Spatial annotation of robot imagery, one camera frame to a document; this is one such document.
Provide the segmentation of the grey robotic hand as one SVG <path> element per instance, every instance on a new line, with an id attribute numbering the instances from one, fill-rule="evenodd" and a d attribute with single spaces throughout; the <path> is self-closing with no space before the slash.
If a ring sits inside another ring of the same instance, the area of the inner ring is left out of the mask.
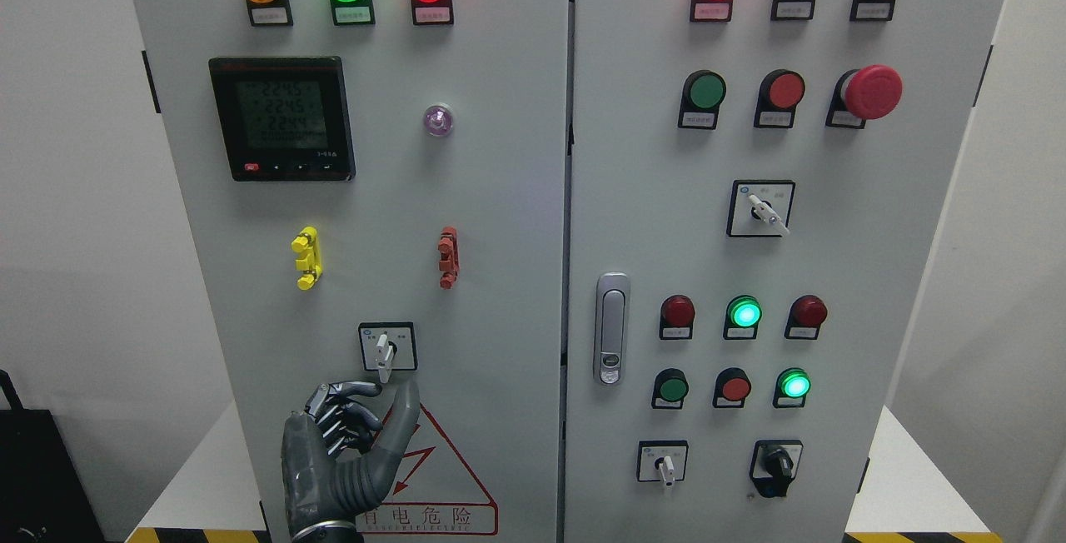
<path id="1" fill-rule="evenodd" d="M 290 536 L 321 521 L 350 521 L 391 493 L 414 436 L 421 396 L 414 380 L 395 390 L 388 421 L 358 402 L 378 396 L 373 382 L 320 384 L 282 426 L 281 467 Z"/>

